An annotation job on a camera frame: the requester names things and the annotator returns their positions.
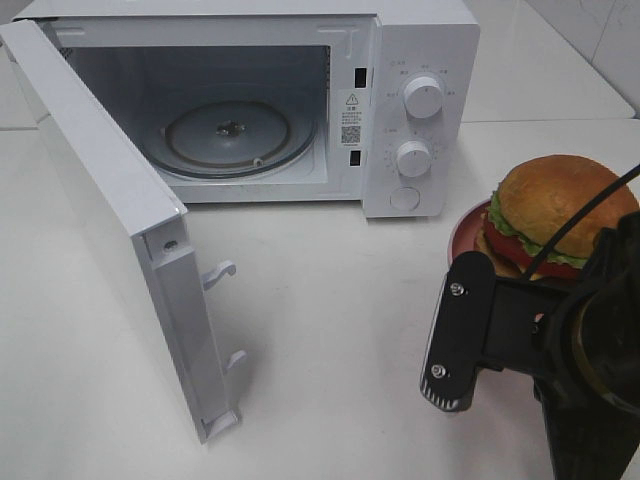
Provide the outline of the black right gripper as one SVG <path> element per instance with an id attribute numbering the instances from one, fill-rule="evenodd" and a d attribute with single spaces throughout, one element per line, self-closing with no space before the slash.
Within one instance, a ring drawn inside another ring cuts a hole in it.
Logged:
<path id="1" fill-rule="evenodd" d="M 639 397 L 639 231 L 607 229 L 571 287 L 496 275 L 483 368 L 531 375 L 570 399 Z"/>

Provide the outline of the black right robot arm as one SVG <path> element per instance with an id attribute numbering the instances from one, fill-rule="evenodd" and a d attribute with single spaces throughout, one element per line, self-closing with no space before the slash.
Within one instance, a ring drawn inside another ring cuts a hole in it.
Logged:
<path id="1" fill-rule="evenodd" d="M 573 288 L 498 277 L 489 259 L 453 263 L 444 311 L 449 403 L 470 406 L 480 370 L 528 374 L 559 479 L 618 479 L 639 445 L 639 217 L 605 229 Z"/>

